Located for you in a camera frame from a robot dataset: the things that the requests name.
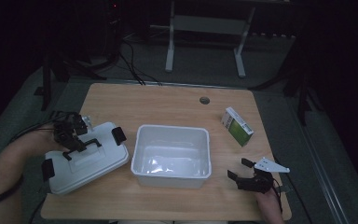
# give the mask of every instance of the small carton box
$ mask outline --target small carton box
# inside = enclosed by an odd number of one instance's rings
[[[248,143],[254,133],[246,121],[232,107],[226,108],[222,123],[242,147]]]

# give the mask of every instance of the empty white box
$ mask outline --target empty white box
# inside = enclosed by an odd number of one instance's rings
[[[142,125],[131,170],[143,186],[198,189],[212,173],[209,133],[202,128]]]

